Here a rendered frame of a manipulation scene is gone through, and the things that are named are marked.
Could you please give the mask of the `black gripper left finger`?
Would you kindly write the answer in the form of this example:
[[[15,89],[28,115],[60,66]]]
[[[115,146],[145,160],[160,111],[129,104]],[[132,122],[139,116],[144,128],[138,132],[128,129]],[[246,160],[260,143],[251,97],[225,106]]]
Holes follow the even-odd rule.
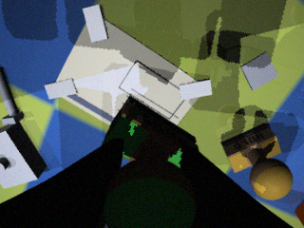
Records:
[[[122,168],[123,152],[123,138],[113,138],[65,171],[0,202],[0,228],[104,228],[105,191]]]

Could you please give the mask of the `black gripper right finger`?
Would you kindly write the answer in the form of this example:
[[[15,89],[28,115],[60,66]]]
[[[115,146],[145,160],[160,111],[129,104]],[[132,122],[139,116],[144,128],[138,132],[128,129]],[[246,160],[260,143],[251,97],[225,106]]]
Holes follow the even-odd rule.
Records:
[[[180,170],[197,195],[190,228],[294,228],[228,178],[198,149],[182,149]]]

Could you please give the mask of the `white rectangular card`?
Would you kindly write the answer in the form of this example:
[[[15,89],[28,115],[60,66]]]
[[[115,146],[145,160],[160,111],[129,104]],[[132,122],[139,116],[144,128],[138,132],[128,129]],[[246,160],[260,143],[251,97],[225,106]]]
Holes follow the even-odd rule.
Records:
[[[105,20],[99,4],[83,8],[85,25],[56,83],[45,85],[50,100],[62,98],[111,125],[129,96],[178,124],[212,84],[195,81],[137,39]]]

